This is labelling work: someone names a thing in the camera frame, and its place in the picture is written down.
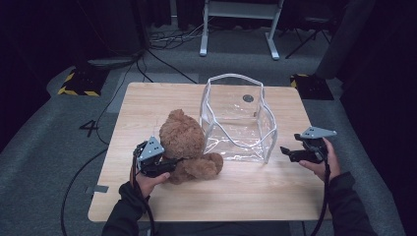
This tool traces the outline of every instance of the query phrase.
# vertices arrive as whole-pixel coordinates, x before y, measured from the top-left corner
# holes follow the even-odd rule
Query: black sleeve
[[[352,189],[355,179],[350,172],[334,177],[328,187],[328,207],[334,235],[377,235],[371,226],[358,194]]]
[[[121,200],[114,206],[104,225],[102,235],[135,235],[139,234],[138,220],[146,212],[129,182],[120,186]]]

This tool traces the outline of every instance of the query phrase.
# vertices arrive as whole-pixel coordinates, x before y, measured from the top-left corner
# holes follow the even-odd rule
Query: white metal frame
[[[207,56],[209,41],[209,16],[213,17],[234,17],[272,20],[270,32],[266,32],[267,43],[273,60],[279,59],[279,54],[273,42],[276,24],[281,13],[283,0],[278,4],[255,4],[237,2],[215,2],[206,0],[204,14],[204,28],[200,55]]]

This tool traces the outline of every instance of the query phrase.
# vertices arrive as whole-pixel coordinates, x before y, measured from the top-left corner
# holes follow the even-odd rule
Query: human hand
[[[323,138],[323,140],[325,141],[326,147],[328,148],[328,165],[330,167],[329,181],[331,181],[332,178],[340,175],[340,166],[337,155],[334,152],[333,145],[327,139]],[[299,164],[313,171],[321,180],[325,181],[326,167],[324,162],[316,164],[307,160],[300,160]]]
[[[149,178],[145,175],[143,175],[142,173],[139,173],[138,175],[136,175],[135,179],[133,178],[133,176],[135,174],[132,174],[132,170],[131,169],[131,178],[130,178],[130,183],[132,185],[132,187],[134,187],[134,181],[138,182],[139,187],[141,188],[141,192],[142,195],[144,196],[144,198],[147,198],[150,193],[153,191],[154,187],[158,184],[161,184],[163,182],[165,182],[165,180],[167,180],[170,176],[169,172],[163,173],[159,176],[156,176],[155,178]]]

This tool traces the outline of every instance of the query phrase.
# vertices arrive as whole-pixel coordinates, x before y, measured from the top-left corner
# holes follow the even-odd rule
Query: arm
[[[132,179],[120,186],[119,194],[121,200],[114,206],[106,224],[103,227],[102,235],[138,235],[138,220],[146,212],[144,201],[148,201],[153,188],[169,178],[169,173],[163,173],[155,178],[149,178],[142,174],[136,175],[136,180]],[[135,192],[133,186],[137,181],[144,199]]]
[[[355,179],[346,172],[334,177],[328,188],[328,208],[333,217],[334,235],[377,235],[358,194]]]
[[[334,148],[323,139],[328,149],[330,177],[328,207],[333,217],[334,235],[377,235],[370,224],[365,208],[357,193],[352,189],[355,180],[347,172],[340,174],[340,166]],[[300,165],[312,170],[321,180],[325,179],[325,164],[300,161]]]

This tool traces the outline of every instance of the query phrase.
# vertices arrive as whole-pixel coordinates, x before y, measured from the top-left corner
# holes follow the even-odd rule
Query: gray carpet
[[[205,84],[213,76],[236,73],[261,81],[266,86],[288,87],[290,75],[315,71],[328,46],[319,35],[286,60],[284,56],[299,43],[298,38],[294,32],[288,32],[283,37],[276,35],[274,40],[281,59],[273,61],[265,41],[265,31],[268,29],[217,31],[208,38],[207,57],[199,56],[199,38],[175,49],[154,50],[153,53],[183,73],[197,75],[200,84]],[[144,61],[150,78],[162,74],[178,75],[148,53]],[[128,68],[110,72],[100,97],[58,95],[57,91],[71,69],[51,78],[47,87],[51,99],[33,114],[1,153],[0,235],[60,235],[61,204],[72,177],[90,158],[106,148],[96,133],[88,138],[88,131],[79,127],[89,120],[98,119]],[[127,75],[143,79],[136,67]],[[404,235],[392,196],[361,146],[338,100],[342,94],[341,82],[331,80],[328,85],[335,100],[303,100],[311,123],[338,132],[330,140],[337,150],[342,169],[351,171],[356,178],[355,189],[377,233]],[[123,90],[119,92],[117,95],[120,97]],[[110,141],[117,120],[117,113],[114,112],[118,104],[120,102],[112,104],[114,107],[108,110],[110,112],[103,112],[99,120],[98,133],[106,142]],[[100,234],[103,223],[88,220],[90,195],[85,193],[85,189],[96,184],[103,159],[104,155],[92,161],[71,189],[65,207],[68,235]],[[307,232],[311,233],[316,222],[306,224]],[[303,235],[301,222],[290,222],[290,226],[292,235]],[[331,222],[327,220],[318,235],[332,234]]]

